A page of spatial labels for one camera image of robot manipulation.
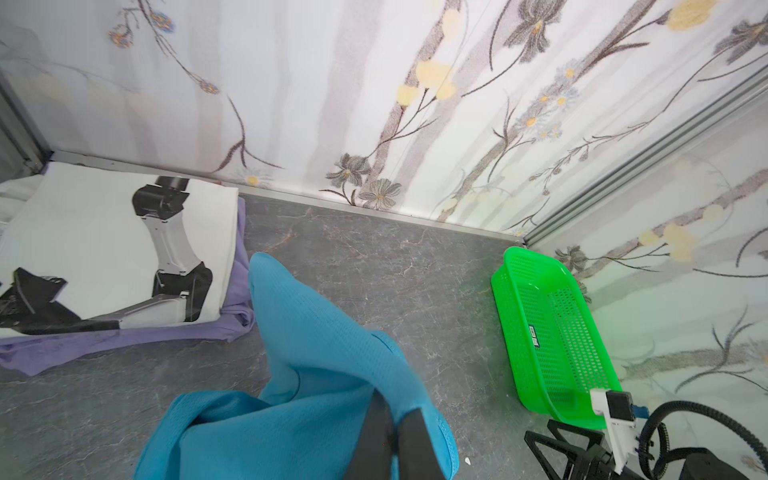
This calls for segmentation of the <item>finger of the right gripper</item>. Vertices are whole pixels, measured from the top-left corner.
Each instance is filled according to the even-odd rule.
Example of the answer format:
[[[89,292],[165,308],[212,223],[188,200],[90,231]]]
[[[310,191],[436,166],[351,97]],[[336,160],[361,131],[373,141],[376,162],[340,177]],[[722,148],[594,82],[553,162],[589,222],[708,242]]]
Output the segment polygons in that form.
[[[570,480],[574,472],[574,446],[551,436],[527,431],[524,441],[549,480]]]
[[[548,421],[547,429],[556,440],[581,449],[590,449],[594,445],[601,446],[604,440],[604,434],[601,431],[573,426],[554,419]]]

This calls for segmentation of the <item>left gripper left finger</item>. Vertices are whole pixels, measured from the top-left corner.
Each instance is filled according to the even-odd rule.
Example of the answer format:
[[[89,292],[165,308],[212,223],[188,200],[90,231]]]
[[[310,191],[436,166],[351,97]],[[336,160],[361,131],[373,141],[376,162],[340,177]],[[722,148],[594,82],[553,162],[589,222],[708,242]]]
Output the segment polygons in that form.
[[[395,450],[395,427],[390,407],[375,390],[344,480],[390,480]]]

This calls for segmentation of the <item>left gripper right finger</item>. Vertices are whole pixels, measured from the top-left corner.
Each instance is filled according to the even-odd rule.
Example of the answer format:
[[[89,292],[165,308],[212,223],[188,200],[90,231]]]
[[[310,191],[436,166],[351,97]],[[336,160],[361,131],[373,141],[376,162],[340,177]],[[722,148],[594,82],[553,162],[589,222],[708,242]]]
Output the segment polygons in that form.
[[[405,415],[397,427],[398,472],[403,480],[445,480],[421,410]]]

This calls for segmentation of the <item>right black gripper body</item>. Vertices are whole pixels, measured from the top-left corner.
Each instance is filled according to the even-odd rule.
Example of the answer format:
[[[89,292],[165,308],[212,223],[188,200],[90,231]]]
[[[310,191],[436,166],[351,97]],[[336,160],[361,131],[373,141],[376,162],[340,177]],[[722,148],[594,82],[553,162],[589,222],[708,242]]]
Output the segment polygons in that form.
[[[587,450],[571,446],[566,457],[564,480],[642,480],[628,467],[617,473],[613,455],[598,444]]]

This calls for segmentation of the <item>teal blue t-shirt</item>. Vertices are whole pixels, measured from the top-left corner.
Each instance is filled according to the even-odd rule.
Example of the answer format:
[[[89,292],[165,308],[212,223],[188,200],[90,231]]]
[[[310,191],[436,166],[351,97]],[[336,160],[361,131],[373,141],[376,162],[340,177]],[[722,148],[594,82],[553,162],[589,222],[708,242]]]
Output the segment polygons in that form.
[[[394,425],[423,416],[440,472],[460,456],[451,429],[398,345],[297,280],[265,253],[249,287],[270,378],[258,396],[179,396],[144,448],[138,479],[340,479],[370,403],[386,401]]]

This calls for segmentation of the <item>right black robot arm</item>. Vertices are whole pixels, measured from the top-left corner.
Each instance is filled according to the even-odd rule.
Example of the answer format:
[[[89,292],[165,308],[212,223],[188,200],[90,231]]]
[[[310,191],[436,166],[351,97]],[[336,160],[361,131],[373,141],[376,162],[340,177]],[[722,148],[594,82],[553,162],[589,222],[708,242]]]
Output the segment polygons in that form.
[[[547,428],[551,436],[527,431],[524,440],[548,479],[642,479],[628,467],[621,473],[614,471],[613,456],[602,446],[603,433],[556,420],[550,420]],[[565,466],[558,470],[546,458],[543,447],[562,454]],[[700,450],[684,458],[680,479],[746,479],[746,476],[713,453]]]

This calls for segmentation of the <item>green plastic basket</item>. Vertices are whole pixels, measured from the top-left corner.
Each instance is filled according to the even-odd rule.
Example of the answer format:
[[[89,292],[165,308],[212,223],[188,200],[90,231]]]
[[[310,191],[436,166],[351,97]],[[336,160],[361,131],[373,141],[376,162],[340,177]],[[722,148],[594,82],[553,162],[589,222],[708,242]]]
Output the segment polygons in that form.
[[[581,289],[558,260],[510,247],[491,286],[518,397],[565,424],[606,427],[593,389],[621,389]]]

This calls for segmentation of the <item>white printed folded t-shirt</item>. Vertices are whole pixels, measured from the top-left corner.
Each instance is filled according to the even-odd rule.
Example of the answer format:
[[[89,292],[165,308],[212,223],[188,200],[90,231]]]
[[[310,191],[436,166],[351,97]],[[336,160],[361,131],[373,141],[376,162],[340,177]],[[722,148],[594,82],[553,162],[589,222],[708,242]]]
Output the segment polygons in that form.
[[[238,192],[62,163],[24,180],[1,230],[5,339],[215,321],[234,262]]]

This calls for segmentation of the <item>purple folded t-shirt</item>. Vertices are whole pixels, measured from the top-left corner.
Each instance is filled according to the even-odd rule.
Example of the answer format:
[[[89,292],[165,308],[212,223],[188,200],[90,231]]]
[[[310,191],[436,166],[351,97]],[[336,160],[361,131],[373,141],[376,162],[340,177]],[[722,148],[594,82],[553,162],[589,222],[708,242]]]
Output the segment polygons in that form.
[[[220,317],[207,323],[183,327],[133,330],[104,330],[47,336],[41,339],[1,341],[1,366],[35,376],[88,354],[174,340],[220,340],[232,342],[250,332],[255,324],[248,285],[249,258],[244,237],[246,205],[238,201],[236,251]]]

